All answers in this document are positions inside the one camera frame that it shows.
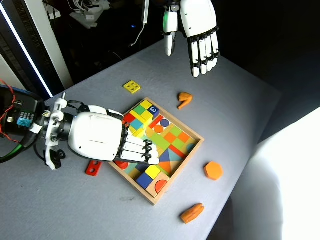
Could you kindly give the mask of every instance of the tabletop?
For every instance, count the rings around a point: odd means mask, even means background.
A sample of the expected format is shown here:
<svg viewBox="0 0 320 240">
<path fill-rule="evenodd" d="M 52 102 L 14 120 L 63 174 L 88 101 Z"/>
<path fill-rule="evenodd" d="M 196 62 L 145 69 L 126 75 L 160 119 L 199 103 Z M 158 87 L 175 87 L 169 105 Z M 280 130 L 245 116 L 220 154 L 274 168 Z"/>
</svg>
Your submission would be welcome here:
<svg viewBox="0 0 320 240">
<path fill-rule="evenodd" d="M 141 90 L 126 91 L 123 85 L 130 80 Z M 272 87 L 223 57 L 211 72 L 193 78 L 181 34 L 171 57 L 160 41 L 65 92 L 67 100 L 122 113 L 149 97 L 205 141 L 154 206 L 107 163 L 97 177 L 86 175 L 89 160 L 72 153 L 66 142 L 59 148 L 67 158 L 56 171 L 29 149 L 0 165 L 2 239 L 205 240 L 280 98 Z M 193 94 L 182 110 L 177 109 L 179 92 Z M 53 107 L 59 96 L 46 104 Z M 66 112 L 75 114 L 72 109 Z M 1 155 L 14 146 L 1 139 Z M 205 176 L 210 161 L 223 167 L 217 181 Z M 185 225 L 179 215 L 197 203 L 205 210 Z"/>
</svg>

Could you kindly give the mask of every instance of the white light strip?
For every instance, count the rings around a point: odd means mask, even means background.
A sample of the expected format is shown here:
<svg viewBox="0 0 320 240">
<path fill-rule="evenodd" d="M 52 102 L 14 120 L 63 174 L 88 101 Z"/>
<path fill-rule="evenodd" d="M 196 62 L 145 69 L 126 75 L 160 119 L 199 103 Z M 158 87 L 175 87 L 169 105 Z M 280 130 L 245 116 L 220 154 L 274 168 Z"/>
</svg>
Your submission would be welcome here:
<svg viewBox="0 0 320 240">
<path fill-rule="evenodd" d="M 30 62 L 30 64 L 31 64 L 31 66 L 33 67 L 35 73 L 37 74 L 38 78 L 40 79 L 41 83 L 43 84 L 45 90 L 46 90 L 47 93 L 49 94 L 50 98 L 52 98 L 53 95 L 52 95 L 51 91 L 49 90 L 47 84 L 45 83 L 45 80 L 44 80 L 43 77 L 41 76 L 41 74 L 40 74 L 39 70 L 37 69 L 34 61 L 33 61 L 32 58 L 31 58 L 31 56 L 29 55 L 29 53 L 28 53 L 25 45 L 24 45 L 23 42 L 21 41 L 21 38 L 19 37 L 19 35 L 18 35 L 18 33 L 17 33 L 14 25 L 12 24 L 9 16 L 7 15 L 6 10 L 4 9 L 4 6 L 2 5 L 2 3 L 0 3 L 0 11 L 2 12 L 2 14 L 3 14 L 6 22 L 8 23 L 9 27 L 11 28 L 11 31 L 13 32 L 16 40 L 17 40 L 18 43 L 20 44 L 20 47 L 22 48 L 22 50 L 23 50 L 26 58 L 29 60 L 29 62 Z"/>
</svg>

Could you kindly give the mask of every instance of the blue triangle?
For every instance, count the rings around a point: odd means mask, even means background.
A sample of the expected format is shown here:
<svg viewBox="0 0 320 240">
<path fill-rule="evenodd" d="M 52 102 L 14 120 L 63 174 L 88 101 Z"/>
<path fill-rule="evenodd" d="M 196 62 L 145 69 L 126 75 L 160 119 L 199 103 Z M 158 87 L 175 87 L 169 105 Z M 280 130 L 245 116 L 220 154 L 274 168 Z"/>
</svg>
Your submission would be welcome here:
<svg viewBox="0 0 320 240">
<path fill-rule="evenodd" d="M 160 162 L 168 162 L 170 161 L 169 158 L 169 149 L 165 150 L 164 153 L 162 153 L 162 155 L 159 157 Z"/>
<path fill-rule="evenodd" d="M 174 161 L 181 161 L 182 157 L 180 157 L 179 155 L 177 155 L 175 152 L 173 152 L 171 149 L 169 150 L 169 158 L 170 158 L 170 162 L 174 162 Z"/>
</svg>

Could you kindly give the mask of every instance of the wooden puzzle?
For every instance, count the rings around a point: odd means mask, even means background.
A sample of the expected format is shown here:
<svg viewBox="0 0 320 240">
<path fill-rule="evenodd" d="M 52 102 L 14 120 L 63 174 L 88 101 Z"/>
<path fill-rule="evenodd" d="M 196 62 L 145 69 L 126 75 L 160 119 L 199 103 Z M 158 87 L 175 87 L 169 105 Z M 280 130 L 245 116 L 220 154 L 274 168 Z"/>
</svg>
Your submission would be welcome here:
<svg viewBox="0 0 320 240">
<path fill-rule="evenodd" d="M 153 141 L 160 163 L 109 164 L 155 205 L 204 139 L 149 98 L 129 110 L 123 123 L 134 136 Z"/>
</svg>

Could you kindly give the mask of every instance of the robotic hand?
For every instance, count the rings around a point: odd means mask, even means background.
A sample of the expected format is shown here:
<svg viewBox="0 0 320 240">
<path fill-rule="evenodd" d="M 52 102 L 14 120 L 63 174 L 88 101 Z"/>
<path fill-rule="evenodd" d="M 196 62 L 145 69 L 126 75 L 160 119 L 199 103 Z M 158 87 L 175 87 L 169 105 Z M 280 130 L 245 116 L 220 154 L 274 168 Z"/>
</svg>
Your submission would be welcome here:
<svg viewBox="0 0 320 240">
<path fill-rule="evenodd" d="M 52 170 L 60 167 L 52 161 L 52 147 L 59 140 L 68 141 L 70 148 L 83 157 L 100 161 L 113 161 L 157 165 L 157 147 L 150 140 L 135 137 L 123 125 L 124 116 L 100 106 L 84 105 L 79 101 L 65 100 L 66 94 L 56 100 L 50 113 L 45 134 L 45 163 Z M 71 103 L 81 104 L 79 108 Z M 63 113 L 66 107 L 76 108 L 78 115 Z"/>
<path fill-rule="evenodd" d="M 192 75 L 197 78 L 217 65 L 219 45 L 217 18 L 211 0 L 169 0 L 165 7 L 163 30 L 165 53 L 171 56 L 175 48 L 179 13 L 188 41 Z"/>
</svg>

